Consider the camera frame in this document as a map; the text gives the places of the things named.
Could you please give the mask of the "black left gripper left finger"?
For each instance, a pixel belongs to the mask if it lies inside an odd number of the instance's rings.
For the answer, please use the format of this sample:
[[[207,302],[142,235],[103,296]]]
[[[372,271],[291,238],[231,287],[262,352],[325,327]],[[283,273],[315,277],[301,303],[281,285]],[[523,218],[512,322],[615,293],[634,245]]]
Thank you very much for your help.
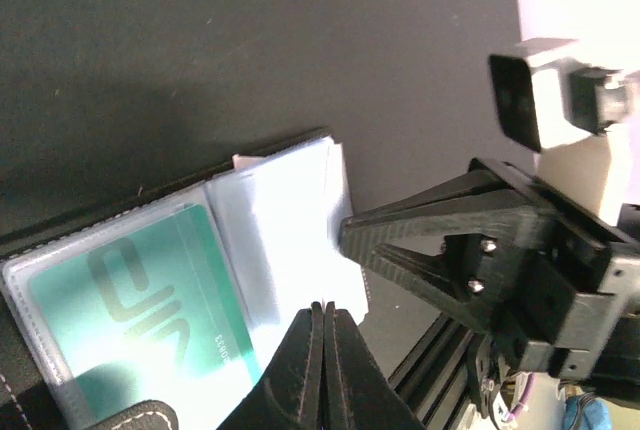
[[[259,382],[222,429],[319,429],[324,350],[323,309],[298,311]]]

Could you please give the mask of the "teal card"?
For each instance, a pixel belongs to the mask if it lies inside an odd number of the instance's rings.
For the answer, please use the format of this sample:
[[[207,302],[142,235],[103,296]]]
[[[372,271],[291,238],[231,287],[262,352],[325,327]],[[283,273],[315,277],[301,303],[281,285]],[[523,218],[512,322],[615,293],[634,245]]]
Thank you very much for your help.
[[[139,385],[153,367],[187,381],[231,365],[255,382],[259,365],[209,212],[186,205],[40,271],[29,292],[83,384],[99,369]]]

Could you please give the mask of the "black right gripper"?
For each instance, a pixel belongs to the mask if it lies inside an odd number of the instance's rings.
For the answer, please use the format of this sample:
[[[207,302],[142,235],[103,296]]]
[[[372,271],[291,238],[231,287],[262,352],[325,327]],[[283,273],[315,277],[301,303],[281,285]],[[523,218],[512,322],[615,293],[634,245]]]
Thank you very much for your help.
[[[463,175],[343,220],[340,252],[492,334],[520,369],[630,378],[638,234],[529,182],[511,164],[474,159]]]

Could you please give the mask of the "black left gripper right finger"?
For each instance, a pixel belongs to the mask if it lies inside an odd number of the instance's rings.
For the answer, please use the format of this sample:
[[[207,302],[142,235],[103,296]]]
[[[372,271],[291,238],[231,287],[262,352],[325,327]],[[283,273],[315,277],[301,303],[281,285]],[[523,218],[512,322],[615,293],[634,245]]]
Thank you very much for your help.
[[[423,427],[390,387],[350,313],[333,302],[324,314],[324,427]]]

